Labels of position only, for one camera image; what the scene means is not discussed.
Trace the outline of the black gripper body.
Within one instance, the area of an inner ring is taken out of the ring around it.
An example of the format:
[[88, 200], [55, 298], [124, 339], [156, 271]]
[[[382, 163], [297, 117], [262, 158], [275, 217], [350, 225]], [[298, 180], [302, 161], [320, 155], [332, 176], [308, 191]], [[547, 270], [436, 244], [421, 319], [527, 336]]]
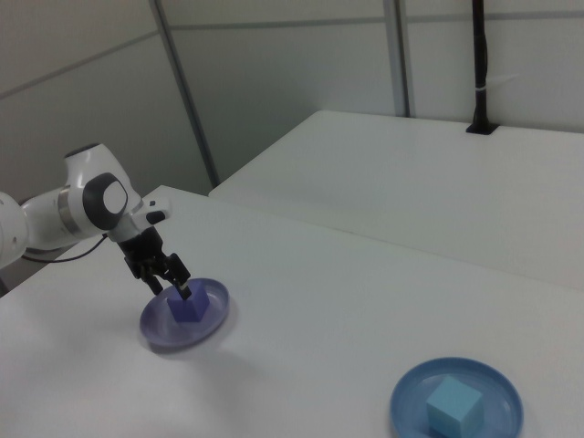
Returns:
[[165, 273], [162, 238], [156, 229], [146, 229], [131, 239], [119, 242], [118, 246], [135, 278], [162, 276]]

